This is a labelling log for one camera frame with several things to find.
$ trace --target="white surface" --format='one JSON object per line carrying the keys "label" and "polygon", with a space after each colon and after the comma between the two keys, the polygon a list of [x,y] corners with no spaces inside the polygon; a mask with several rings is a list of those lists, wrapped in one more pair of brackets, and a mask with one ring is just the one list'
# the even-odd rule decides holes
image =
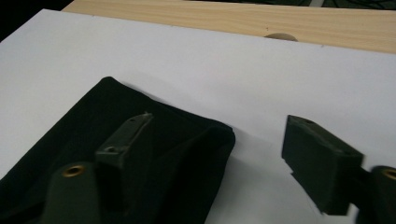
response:
{"label": "white surface", "polygon": [[286,116],[396,162],[396,55],[44,10],[0,44],[0,176],[102,77],[234,127],[207,224],[327,217],[281,159]]}

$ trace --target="black fabric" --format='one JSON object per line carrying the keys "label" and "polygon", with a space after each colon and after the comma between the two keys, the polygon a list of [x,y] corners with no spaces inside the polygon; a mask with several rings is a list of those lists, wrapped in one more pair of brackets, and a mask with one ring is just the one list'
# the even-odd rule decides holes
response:
{"label": "black fabric", "polygon": [[204,223],[233,149],[232,128],[156,102],[103,78],[0,181],[0,221],[45,203],[51,175],[94,151],[128,118],[154,116],[153,155],[135,215],[126,223]]}

